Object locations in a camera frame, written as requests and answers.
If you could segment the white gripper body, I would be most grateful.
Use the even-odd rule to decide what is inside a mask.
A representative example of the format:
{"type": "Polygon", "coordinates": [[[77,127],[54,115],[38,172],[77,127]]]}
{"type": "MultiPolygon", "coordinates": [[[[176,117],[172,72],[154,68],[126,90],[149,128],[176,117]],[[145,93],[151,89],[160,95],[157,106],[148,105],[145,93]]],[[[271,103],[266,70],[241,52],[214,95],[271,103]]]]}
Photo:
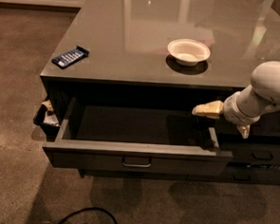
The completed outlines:
{"type": "Polygon", "coordinates": [[[227,98],[223,104],[223,116],[224,118],[233,124],[240,126],[251,125],[254,122],[259,121],[259,117],[248,117],[242,113],[237,105],[240,92],[236,91],[231,97],[227,98]]]}

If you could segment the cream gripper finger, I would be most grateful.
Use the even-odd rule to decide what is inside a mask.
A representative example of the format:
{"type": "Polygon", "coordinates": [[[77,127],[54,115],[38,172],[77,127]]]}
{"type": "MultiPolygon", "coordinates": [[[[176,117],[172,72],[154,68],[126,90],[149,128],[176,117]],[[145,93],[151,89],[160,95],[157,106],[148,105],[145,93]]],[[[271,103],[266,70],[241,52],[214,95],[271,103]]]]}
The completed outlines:
{"type": "Polygon", "coordinates": [[[251,131],[251,127],[249,125],[237,125],[237,131],[241,134],[243,140],[246,140],[249,137],[249,132],[251,131]]]}
{"type": "Polygon", "coordinates": [[[222,101],[214,101],[195,106],[192,114],[194,116],[207,117],[216,120],[223,114],[223,108],[224,103],[222,101]]]}

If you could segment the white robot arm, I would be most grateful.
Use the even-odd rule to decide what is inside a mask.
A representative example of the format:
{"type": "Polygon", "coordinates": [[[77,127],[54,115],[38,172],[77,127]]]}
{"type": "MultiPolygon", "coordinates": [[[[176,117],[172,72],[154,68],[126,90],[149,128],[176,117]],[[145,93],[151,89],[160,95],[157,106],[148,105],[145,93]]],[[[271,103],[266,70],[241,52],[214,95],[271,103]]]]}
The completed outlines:
{"type": "Polygon", "coordinates": [[[236,91],[225,101],[197,105],[193,115],[213,120],[223,116],[237,126],[245,140],[251,125],[262,115],[280,111],[280,62],[269,61],[259,65],[253,72],[251,84],[236,91]]]}

